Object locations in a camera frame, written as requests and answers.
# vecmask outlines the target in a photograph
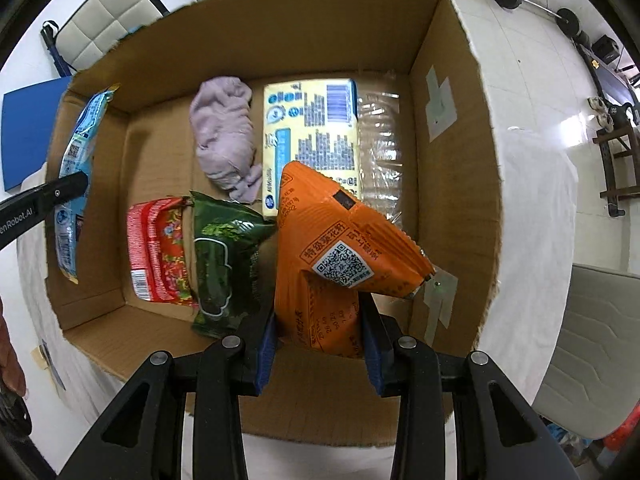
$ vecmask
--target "green package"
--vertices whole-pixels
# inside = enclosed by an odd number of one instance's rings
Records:
[[[198,280],[198,314],[193,329],[224,337],[242,318],[260,310],[258,247],[276,224],[237,202],[216,200],[195,191],[193,243]]]

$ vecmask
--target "dumbbell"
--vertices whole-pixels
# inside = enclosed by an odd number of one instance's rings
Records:
[[[531,0],[495,0],[495,2],[503,9],[517,9],[523,3],[542,9],[555,17],[556,24],[566,37],[583,44],[587,48],[591,47],[589,37],[583,30],[580,30],[580,20],[578,16],[569,9],[562,8],[559,9],[558,12],[553,12]]]

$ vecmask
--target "blue snack package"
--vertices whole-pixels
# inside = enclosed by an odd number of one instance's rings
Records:
[[[84,215],[86,199],[91,188],[91,168],[94,160],[95,137],[98,133],[100,121],[107,109],[107,104],[113,98],[113,93],[118,89],[118,86],[112,85],[89,99],[76,122],[76,127],[73,130],[69,144],[66,146],[65,155],[60,166],[60,177],[82,171],[89,181],[84,195],[63,205],[56,206],[54,212],[58,267],[74,283],[78,283],[76,246],[82,229],[82,216]]]

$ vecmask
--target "bolt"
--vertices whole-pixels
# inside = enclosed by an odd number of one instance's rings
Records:
[[[225,348],[238,348],[242,340],[237,335],[228,335],[222,340],[222,346]]]
[[[410,335],[403,335],[398,339],[398,344],[400,345],[400,348],[406,348],[409,350],[411,348],[415,348],[418,343]]]
[[[169,356],[167,355],[166,352],[155,352],[151,354],[151,357],[149,360],[151,361],[151,364],[155,366],[159,366],[159,365],[163,365],[168,358]]]
[[[475,351],[471,354],[471,360],[477,365],[485,365],[489,362],[489,356],[484,352]]]

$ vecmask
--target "white tape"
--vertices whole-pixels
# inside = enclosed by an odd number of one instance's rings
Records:
[[[431,346],[436,337],[438,320],[449,328],[453,300],[458,290],[458,279],[446,270],[435,267],[436,274],[424,284],[424,304],[429,307],[429,319],[427,329],[424,332],[424,341]]]
[[[442,85],[438,86],[436,69],[432,66],[426,79],[430,101],[424,107],[424,112],[427,115],[429,138],[433,140],[456,122],[458,112],[453,102],[449,78],[447,77]]]

